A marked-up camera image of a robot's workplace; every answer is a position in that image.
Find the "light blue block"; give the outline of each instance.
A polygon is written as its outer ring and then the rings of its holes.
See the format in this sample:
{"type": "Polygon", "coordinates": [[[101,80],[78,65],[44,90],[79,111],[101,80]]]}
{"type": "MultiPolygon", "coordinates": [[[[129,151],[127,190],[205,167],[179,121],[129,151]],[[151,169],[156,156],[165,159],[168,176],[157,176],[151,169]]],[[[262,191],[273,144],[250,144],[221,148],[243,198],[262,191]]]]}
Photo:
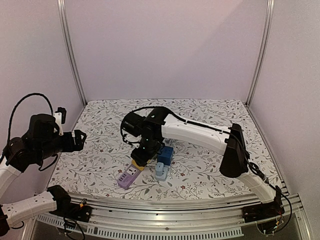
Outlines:
{"type": "Polygon", "coordinates": [[[158,162],[155,166],[155,179],[158,181],[165,181],[169,168],[169,166],[164,165],[162,162],[158,162]]]}

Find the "vertical metal post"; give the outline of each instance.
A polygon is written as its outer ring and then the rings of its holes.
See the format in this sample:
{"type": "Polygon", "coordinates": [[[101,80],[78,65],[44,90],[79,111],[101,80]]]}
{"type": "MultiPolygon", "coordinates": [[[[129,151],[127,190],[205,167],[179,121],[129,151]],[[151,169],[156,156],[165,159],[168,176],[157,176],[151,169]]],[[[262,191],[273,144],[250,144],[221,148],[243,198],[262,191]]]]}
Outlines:
{"type": "Polygon", "coordinates": [[[78,72],[78,68],[77,68],[77,64],[76,64],[76,59],[75,59],[74,51],[73,51],[72,44],[71,44],[71,38],[70,38],[70,32],[69,32],[67,14],[66,14],[65,0],[57,0],[57,3],[58,3],[58,10],[59,10],[59,16],[60,16],[60,22],[61,22],[61,27],[62,27],[64,43],[65,43],[66,51],[68,54],[73,79],[74,79],[76,89],[78,91],[81,103],[83,106],[86,106],[88,102],[87,102],[85,92],[84,92],[84,89],[83,89],[83,86],[82,86],[82,83],[80,80],[80,76],[79,76],[79,72],[78,72]]]}
{"type": "Polygon", "coordinates": [[[265,53],[267,49],[267,43],[268,43],[268,38],[269,38],[269,33],[270,33],[270,28],[271,28],[271,23],[272,23],[272,17],[274,13],[274,5],[275,5],[275,0],[268,0],[267,3],[267,8],[266,8],[266,15],[265,15],[265,22],[264,22],[264,29],[263,29],[263,37],[262,37],[262,42],[260,46],[260,52],[259,52],[259,57],[258,61],[255,66],[254,74],[253,74],[253,79],[251,82],[251,86],[249,89],[249,94],[246,99],[245,105],[247,107],[250,107],[252,100],[255,95],[255,91],[257,88],[257,83],[259,79],[259,75],[262,69],[262,65],[264,62],[265,58],[265,53]]]}

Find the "ventilation grille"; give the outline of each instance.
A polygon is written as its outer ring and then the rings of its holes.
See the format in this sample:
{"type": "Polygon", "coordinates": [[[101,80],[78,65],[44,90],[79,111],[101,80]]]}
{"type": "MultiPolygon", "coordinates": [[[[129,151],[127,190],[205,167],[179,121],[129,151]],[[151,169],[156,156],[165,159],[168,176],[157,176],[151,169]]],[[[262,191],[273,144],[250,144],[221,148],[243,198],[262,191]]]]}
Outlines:
{"type": "MultiPolygon", "coordinates": [[[[37,220],[58,228],[64,227],[64,221],[62,218],[54,215],[38,215],[37,220]]],[[[95,227],[87,225],[87,228],[83,228],[86,235],[97,236],[105,239],[113,240],[223,240],[230,238],[237,238],[243,236],[241,227],[234,227],[226,230],[211,231],[204,233],[137,233],[137,232],[124,232],[120,230],[110,230],[104,227],[95,227]]]]}

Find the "floral tablecloth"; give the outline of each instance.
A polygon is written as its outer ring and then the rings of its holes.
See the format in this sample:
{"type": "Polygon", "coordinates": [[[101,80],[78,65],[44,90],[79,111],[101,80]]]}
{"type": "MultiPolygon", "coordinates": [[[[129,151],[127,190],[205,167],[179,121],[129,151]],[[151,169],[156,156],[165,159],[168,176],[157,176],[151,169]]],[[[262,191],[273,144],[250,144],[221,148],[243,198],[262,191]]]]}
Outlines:
{"type": "MultiPolygon", "coordinates": [[[[96,197],[150,201],[212,199],[250,193],[242,182],[219,172],[221,155],[179,140],[166,140],[166,145],[174,148],[166,181],[155,179],[156,161],[153,161],[128,190],[120,188],[117,179],[131,164],[133,150],[122,142],[120,123],[131,110],[151,105],[166,106],[179,115],[208,124],[240,124],[251,160],[260,166],[271,183],[280,185],[270,155],[241,101],[121,99],[90,101],[87,104],[75,127],[87,134],[84,149],[61,155],[49,186],[61,185],[69,192],[96,197]]],[[[149,111],[142,110],[140,114],[146,115],[149,111]]]]}

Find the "purple block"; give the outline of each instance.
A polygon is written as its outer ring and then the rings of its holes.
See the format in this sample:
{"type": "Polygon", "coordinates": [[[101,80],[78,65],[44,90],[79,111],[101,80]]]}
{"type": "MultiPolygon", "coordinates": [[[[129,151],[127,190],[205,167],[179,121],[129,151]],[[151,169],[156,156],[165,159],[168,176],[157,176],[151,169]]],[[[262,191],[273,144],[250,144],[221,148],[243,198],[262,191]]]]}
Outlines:
{"type": "Polygon", "coordinates": [[[127,190],[140,173],[141,171],[131,164],[118,178],[117,183],[121,188],[127,190]]]}

